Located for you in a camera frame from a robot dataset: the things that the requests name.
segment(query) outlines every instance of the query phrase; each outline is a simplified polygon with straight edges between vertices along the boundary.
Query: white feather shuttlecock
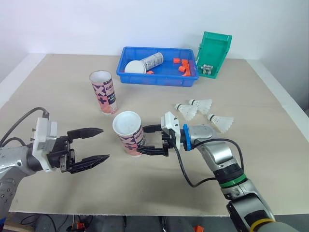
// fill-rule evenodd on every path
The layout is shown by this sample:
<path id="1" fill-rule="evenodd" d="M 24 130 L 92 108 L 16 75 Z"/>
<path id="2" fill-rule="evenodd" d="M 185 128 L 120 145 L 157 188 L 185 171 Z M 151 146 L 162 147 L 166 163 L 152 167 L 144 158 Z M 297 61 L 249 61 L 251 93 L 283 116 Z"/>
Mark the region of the white feather shuttlecock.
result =
<path id="1" fill-rule="evenodd" d="M 191 99 L 189 101 L 189 105 L 196 105 L 198 108 L 198 111 L 201 112 L 201 114 L 206 115 L 211 108 L 212 100 L 211 99 L 205 99 L 205 100 L 194 100 Z"/>
<path id="2" fill-rule="evenodd" d="M 190 121 L 197 114 L 197 106 L 195 105 L 181 105 L 175 106 L 176 110 L 180 111 L 184 119 Z"/>
<path id="3" fill-rule="evenodd" d="M 221 133 L 227 132 L 234 122 L 233 117 L 220 117 L 213 114 L 209 114 L 207 119 L 212 122 L 219 129 Z"/>

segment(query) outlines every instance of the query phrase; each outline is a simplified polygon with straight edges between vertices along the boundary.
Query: black cable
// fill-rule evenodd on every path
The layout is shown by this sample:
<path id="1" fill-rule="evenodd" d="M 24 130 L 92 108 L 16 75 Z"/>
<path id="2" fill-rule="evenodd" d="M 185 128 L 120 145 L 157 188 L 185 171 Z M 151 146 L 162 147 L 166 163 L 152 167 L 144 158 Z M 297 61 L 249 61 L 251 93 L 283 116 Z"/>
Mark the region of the black cable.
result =
<path id="1" fill-rule="evenodd" d="M 64 222 L 58 227 L 57 232 L 60 231 L 61 227 L 63 227 L 63 225 L 66 223 L 66 221 L 68 220 L 69 215 L 67 215 L 66 219 L 64 220 Z"/>
<path id="2" fill-rule="evenodd" d="M 7 139 L 7 140 L 2 144 L 1 147 L 4 147 L 4 146 L 7 145 L 10 141 L 13 141 L 13 140 L 17 140 L 18 142 L 20 142 L 20 144 L 21 144 L 22 146 L 26 146 L 25 142 L 24 142 L 22 139 L 17 138 L 17 137 L 12 137 L 12 138 Z"/>
<path id="3" fill-rule="evenodd" d="M 6 134 L 3 136 L 3 138 L 0 140 L 0 147 L 2 147 L 2 144 L 4 143 L 4 141 L 7 139 L 7 137 L 10 135 L 10 133 L 29 115 L 31 115 L 33 112 L 37 111 L 37 110 L 42 110 L 43 111 L 43 117 L 48 118 L 49 117 L 49 113 L 46 109 L 44 109 L 43 107 L 36 107 L 33 108 L 32 110 L 30 110 L 29 112 L 25 113 L 17 122 L 15 122 L 15 124 L 8 130 L 8 132 L 6 132 Z"/>
<path id="4" fill-rule="evenodd" d="M 182 161 L 182 158 L 181 158 L 181 156 L 180 156 L 180 153 L 179 153 L 179 150 L 178 150 L 176 144 L 175 144 L 175 143 L 172 143 L 172 145 L 173 145 L 173 147 L 174 147 L 174 149 L 175 149 L 175 151 L 176 151 L 177 158 L 178 158 L 179 165 L 180 165 L 180 169 L 182 170 L 183 176 L 184 176 L 185 180 L 188 182 L 188 184 L 189 184 L 191 187 L 195 188 L 195 187 L 197 187 L 197 186 L 203 184 L 203 183 L 206 182 L 206 181 L 215 180 L 215 179 L 216 179 L 215 177 L 210 177 L 210 178 L 203 179 L 203 180 L 201 180 L 200 182 L 198 182 L 198 183 L 196 183 L 196 184 L 192 184 L 192 182 L 190 181 L 190 179 L 189 179 L 187 173 L 186 173 L 185 170 L 184 170 L 183 161 Z"/>
<path id="5" fill-rule="evenodd" d="M 209 142 L 215 142 L 215 141 L 225 141 L 225 142 L 229 142 L 229 143 L 232 143 L 235 145 L 235 147 L 237 148 L 238 150 L 238 153 L 239 153 L 239 157 L 240 157 L 240 164 L 241 164 L 241 169 L 243 171 L 245 171 L 245 167 L 244 167 L 244 164 L 243 164 L 243 156 L 242 156 L 242 152 L 241 152 L 241 149 L 240 149 L 240 146 L 233 140 L 230 140 L 230 139 L 223 139 L 223 138 L 218 138 L 218 139 L 209 139 L 209 140 L 205 140 L 205 141 L 202 141 L 200 143 L 197 143 L 195 145 L 193 145 L 192 149 L 202 145 L 202 144 L 205 144 L 205 143 L 209 143 Z"/>
<path id="6" fill-rule="evenodd" d="M 31 222 L 24 223 L 25 220 L 27 220 L 28 218 L 34 217 L 34 216 L 38 216 L 38 217 L 37 217 L 35 220 L 31 221 Z M 21 225 L 29 225 L 29 224 L 32 224 L 32 223 L 36 222 L 36 221 L 40 218 L 40 216 L 46 216 L 46 217 L 48 217 L 48 218 L 51 220 L 52 224 L 53 224 L 53 227 L 54 227 L 55 232 L 57 232 L 55 222 L 54 222 L 54 220 L 52 219 L 52 217 L 49 216 L 48 214 L 33 214 L 33 215 L 30 215 L 30 216 L 25 217 L 24 219 L 22 219 L 22 220 L 20 221 L 20 224 L 21 224 Z"/>

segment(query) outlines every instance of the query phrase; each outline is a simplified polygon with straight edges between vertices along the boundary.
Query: blue bin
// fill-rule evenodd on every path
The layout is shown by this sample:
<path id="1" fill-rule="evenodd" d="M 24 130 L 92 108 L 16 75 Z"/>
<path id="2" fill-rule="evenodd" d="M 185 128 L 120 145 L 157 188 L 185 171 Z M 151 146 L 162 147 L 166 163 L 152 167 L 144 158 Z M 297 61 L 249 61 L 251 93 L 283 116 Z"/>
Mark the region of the blue bin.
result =
<path id="1" fill-rule="evenodd" d="M 154 74 L 126 73 L 125 67 L 132 60 L 141 60 L 154 53 L 161 52 L 164 62 L 151 70 Z M 182 76 L 178 71 L 181 64 L 174 64 L 173 59 L 187 59 L 190 65 L 191 76 Z M 124 47 L 118 68 L 117 75 L 122 83 L 159 85 L 159 86 L 183 86 L 191 87 L 198 79 L 197 65 L 191 49 L 178 48 L 156 48 L 156 47 Z"/>

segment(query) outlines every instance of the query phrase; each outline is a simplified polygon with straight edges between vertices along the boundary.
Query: green plastic container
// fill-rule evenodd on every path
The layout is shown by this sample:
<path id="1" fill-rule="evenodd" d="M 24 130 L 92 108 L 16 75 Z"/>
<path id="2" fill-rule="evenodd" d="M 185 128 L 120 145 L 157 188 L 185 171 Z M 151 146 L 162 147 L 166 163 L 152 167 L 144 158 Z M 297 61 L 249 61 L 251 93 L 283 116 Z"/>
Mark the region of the green plastic container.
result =
<path id="1" fill-rule="evenodd" d="M 203 40 L 199 45 L 197 55 L 197 70 L 199 76 L 209 78 L 217 77 L 221 65 L 230 49 L 231 41 L 231 35 L 204 32 Z M 211 74 L 203 73 L 201 67 L 204 64 L 213 66 Z"/>

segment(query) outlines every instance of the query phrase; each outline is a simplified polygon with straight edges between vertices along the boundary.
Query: paper cup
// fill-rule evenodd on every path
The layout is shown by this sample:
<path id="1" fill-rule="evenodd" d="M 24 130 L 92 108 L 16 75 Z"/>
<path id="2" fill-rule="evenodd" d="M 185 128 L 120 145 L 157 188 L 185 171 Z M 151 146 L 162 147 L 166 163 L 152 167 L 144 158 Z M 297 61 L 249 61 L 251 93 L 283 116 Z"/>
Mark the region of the paper cup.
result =
<path id="1" fill-rule="evenodd" d="M 133 157 L 140 157 L 142 153 L 136 149 L 145 144 L 145 136 L 141 119 L 132 111 L 124 111 L 118 114 L 113 122 L 112 128 L 120 138 L 125 151 Z"/>
<path id="2" fill-rule="evenodd" d="M 105 115 L 114 114 L 117 111 L 117 104 L 112 75 L 108 71 L 95 71 L 90 74 L 89 80 L 102 113 Z"/>

